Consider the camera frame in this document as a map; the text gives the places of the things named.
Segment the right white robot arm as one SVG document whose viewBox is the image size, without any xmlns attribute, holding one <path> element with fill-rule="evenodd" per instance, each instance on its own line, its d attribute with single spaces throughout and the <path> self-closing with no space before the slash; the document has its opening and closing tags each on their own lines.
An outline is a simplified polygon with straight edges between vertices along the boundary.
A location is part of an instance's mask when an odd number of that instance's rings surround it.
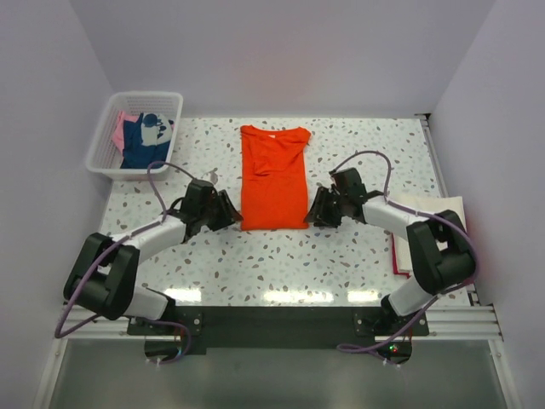
<svg viewBox="0 0 545 409">
<path fill-rule="evenodd" d="M 431 214 L 394 203 L 385 193 L 368 191 L 354 169 L 333 173 L 331 187 L 320 187 L 305 222 L 337 228 L 344 217 L 382 228 L 409 246 L 411 277 L 381 300 L 379 323 L 397 335 L 410 315 L 448 290 L 465 285 L 477 271 L 474 249 L 453 210 Z"/>
</svg>

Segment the orange t shirt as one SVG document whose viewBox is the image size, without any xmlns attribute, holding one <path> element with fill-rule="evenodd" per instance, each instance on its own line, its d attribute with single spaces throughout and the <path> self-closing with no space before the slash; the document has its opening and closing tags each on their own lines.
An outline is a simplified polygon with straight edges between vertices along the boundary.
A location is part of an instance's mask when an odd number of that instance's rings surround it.
<svg viewBox="0 0 545 409">
<path fill-rule="evenodd" d="M 307 229 L 307 174 L 304 128 L 261 130 L 241 127 L 241 213 L 244 231 Z"/>
</svg>

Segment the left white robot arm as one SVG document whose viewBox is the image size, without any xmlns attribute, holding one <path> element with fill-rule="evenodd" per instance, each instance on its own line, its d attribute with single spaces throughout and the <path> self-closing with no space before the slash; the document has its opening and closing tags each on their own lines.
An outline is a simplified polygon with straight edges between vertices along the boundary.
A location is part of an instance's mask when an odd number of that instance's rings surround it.
<svg viewBox="0 0 545 409">
<path fill-rule="evenodd" d="M 93 233 L 84 241 L 63 290 L 67 306 L 109 320 L 146 319 L 157 334 L 167 334 L 176 324 L 175 301 L 159 291 L 138 289 L 139 266 L 189 242 L 203 227 L 218 231 L 242 220 L 226 191 L 208 181 L 191 181 L 185 195 L 150 224 L 113 236 Z"/>
</svg>

